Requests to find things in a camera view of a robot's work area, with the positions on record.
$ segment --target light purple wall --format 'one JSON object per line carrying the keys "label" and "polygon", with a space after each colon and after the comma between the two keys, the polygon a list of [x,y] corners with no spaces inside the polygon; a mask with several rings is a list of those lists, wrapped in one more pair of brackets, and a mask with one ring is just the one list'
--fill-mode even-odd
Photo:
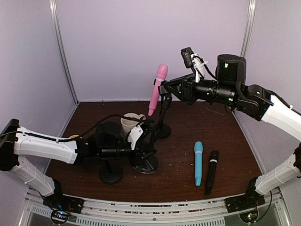
{"label": "light purple wall", "polygon": [[[247,84],[259,84],[301,111],[301,1],[261,0],[256,3],[247,53]],[[266,171],[282,163],[299,142],[280,129],[240,113]],[[281,186],[293,225],[301,222],[301,180]]]}
{"label": "light purple wall", "polygon": [[81,101],[149,100],[159,64],[168,79],[189,74],[191,46],[215,69],[217,55],[240,54],[249,1],[64,0],[63,43]]}
{"label": "light purple wall", "polygon": [[[0,0],[0,130],[11,118],[28,129],[58,135],[73,110],[48,0]],[[31,158],[40,169],[47,159]],[[15,226],[27,192],[0,172],[0,222]]]}

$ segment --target dark wooden surface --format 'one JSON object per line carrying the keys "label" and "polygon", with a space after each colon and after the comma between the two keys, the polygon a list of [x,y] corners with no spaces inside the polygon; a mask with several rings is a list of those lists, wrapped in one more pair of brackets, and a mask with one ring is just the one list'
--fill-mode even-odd
{"label": "dark wooden surface", "polygon": [[[171,104],[165,122],[172,128],[172,134],[155,144],[159,168],[154,174],[141,174],[131,168],[128,160],[121,160],[124,177],[118,184],[109,186],[98,177],[99,165],[75,166],[52,160],[47,175],[61,182],[65,194],[112,201],[192,201],[244,193],[248,181],[260,175],[256,160],[233,115],[221,116],[206,107],[227,115],[218,104]],[[148,102],[81,103],[64,136],[80,134],[108,114],[129,112],[146,115]],[[152,118],[158,118],[158,110]],[[195,186],[194,180],[196,141],[204,146],[200,187]],[[205,196],[209,155],[213,149],[219,150],[220,160],[212,193]]]}

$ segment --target microphone stand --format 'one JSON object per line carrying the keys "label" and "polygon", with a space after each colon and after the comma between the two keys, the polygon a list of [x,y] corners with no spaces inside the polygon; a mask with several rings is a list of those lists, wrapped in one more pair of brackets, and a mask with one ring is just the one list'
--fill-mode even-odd
{"label": "microphone stand", "polygon": [[171,134],[171,128],[163,123],[166,111],[169,109],[172,102],[171,93],[161,94],[161,110],[158,123],[153,127],[154,130],[151,133],[149,146],[153,147],[158,138],[167,138]]}

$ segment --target white cup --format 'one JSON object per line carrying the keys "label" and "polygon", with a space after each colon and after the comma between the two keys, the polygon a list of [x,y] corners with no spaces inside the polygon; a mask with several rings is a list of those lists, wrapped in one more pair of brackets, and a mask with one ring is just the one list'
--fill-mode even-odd
{"label": "white cup", "polygon": [[[127,113],[124,116],[136,119],[146,119],[144,114],[137,115],[135,113]],[[138,121],[132,121],[123,118],[120,119],[120,122],[125,136],[139,123]]]}

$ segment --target round stand base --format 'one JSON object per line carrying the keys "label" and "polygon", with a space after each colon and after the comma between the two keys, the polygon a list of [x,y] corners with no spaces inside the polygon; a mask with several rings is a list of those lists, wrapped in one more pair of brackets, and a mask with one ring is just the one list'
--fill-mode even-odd
{"label": "round stand base", "polygon": [[104,164],[99,170],[99,178],[107,185],[114,185],[121,181],[123,169],[117,163],[110,162],[111,172],[108,171]]}
{"label": "round stand base", "polygon": [[130,159],[132,167],[144,174],[154,173],[159,166],[158,159],[154,155],[150,155],[146,159]]}
{"label": "round stand base", "polygon": [[158,139],[164,139],[169,137],[171,134],[171,128],[170,126],[168,126],[167,124],[163,124],[162,129],[160,129],[160,131],[158,132]]}

